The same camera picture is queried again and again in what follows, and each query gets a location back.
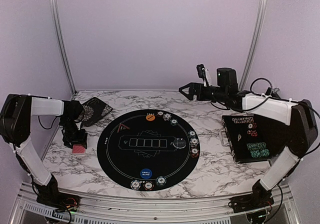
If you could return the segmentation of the red playing card deck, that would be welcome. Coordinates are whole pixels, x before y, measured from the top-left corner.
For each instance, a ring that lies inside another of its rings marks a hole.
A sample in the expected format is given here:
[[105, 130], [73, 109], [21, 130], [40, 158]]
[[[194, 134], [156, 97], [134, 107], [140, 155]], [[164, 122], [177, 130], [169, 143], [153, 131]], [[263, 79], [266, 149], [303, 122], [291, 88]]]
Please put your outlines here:
[[86, 153], [86, 148], [81, 144], [75, 144], [72, 147], [72, 155], [84, 155]]

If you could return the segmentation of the red triangular all-in marker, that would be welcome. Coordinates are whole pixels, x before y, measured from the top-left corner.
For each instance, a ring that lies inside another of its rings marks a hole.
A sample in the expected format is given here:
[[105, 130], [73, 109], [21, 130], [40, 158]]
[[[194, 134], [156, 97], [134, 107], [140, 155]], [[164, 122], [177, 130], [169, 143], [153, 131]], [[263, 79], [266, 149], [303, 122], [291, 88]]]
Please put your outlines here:
[[117, 129], [117, 133], [123, 132], [123, 131], [127, 131], [130, 130], [130, 128], [128, 126], [126, 126], [123, 123], [120, 123]]

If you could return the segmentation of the black dealer button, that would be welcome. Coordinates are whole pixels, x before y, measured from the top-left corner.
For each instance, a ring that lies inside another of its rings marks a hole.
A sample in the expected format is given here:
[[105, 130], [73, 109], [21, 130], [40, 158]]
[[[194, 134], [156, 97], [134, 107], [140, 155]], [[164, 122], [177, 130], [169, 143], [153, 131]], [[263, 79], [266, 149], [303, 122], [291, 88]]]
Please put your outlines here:
[[176, 149], [184, 149], [186, 146], [187, 146], [187, 142], [185, 139], [183, 138], [176, 138], [174, 141], [173, 141], [173, 146], [176, 148]]

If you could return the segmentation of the orange big blind button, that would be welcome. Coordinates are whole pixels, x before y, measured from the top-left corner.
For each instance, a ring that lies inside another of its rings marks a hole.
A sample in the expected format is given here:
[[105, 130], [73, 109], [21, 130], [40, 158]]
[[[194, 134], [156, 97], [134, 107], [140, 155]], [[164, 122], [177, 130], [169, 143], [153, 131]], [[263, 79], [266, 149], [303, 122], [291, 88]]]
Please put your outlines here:
[[149, 122], [152, 122], [156, 119], [156, 116], [154, 114], [147, 114], [145, 119]]

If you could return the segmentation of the blue small blind button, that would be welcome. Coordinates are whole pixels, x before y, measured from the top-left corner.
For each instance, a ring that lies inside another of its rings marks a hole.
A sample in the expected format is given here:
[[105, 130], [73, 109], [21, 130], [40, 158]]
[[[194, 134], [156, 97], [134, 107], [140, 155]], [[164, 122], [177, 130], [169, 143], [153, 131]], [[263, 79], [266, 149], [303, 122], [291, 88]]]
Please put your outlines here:
[[152, 177], [153, 173], [150, 169], [144, 168], [140, 171], [140, 177], [142, 179], [148, 180]]

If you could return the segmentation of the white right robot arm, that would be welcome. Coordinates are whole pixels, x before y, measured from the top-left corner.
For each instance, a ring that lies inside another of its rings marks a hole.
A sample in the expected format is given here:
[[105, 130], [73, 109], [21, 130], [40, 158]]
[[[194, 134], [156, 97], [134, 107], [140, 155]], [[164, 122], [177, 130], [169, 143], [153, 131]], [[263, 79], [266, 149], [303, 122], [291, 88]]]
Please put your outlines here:
[[284, 178], [288, 177], [301, 160], [312, 153], [311, 145], [318, 137], [315, 111], [311, 103], [304, 99], [294, 101], [277, 95], [258, 94], [250, 90], [238, 89], [237, 73], [228, 67], [216, 70], [217, 86], [209, 83], [209, 73], [203, 64], [196, 67], [202, 83], [190, 82], [178, 89], [188, 100], [219, 103], [228, 110], [253, 114], [261, 117], [276, 135], [284, 135], [284, 147], [271, 168], [252, 187], [253, 193], [247, 203], [258, 208], [267, 200], [270, 192]]

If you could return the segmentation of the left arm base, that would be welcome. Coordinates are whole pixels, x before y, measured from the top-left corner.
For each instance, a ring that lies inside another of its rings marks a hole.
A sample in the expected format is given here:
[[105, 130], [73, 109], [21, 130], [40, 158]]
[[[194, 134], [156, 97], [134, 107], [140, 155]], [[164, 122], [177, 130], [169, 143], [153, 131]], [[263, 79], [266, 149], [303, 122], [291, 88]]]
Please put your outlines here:
[[56, 208], [58, 212], [78, 210], [80, 197], [60, 192], [55, 184], [53, 186], [35, 184], [33, 190], [37, 195], [36, 201], [40, 204]]

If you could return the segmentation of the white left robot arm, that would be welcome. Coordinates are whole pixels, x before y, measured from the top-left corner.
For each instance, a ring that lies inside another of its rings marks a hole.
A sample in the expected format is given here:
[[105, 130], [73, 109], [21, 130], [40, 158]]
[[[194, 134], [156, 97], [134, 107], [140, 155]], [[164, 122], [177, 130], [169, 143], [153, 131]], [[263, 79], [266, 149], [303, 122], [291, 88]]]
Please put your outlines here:
[[55, 116], [62, 127], [62, 141], [68, 148], [87, 145], [87, 133], [80, 129], [76, 120], [84, 108], [76, 100], [59, 100], [26, 94], [9, 94], [0, 112], [0, 135], [8, 143], [19, 162], [32, 176], [39, 194], [53, 207], [63, 203], [58, 182], [48, 171], [37, 154], [31, 140], [33, 116]]

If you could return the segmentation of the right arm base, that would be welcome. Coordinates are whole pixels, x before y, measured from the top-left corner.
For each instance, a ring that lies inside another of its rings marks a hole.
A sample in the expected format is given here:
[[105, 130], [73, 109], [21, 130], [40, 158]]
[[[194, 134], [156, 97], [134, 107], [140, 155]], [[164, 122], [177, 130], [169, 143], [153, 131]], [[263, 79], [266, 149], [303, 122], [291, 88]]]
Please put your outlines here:
[[274, 199], [272, 194], [267, 197], [258, 199], [253, 193], [243, 194], [230, 198], [228, 206], [234, 213], [247, 212], [246, 216], [249, 222], [263, 222], [273, 209]]

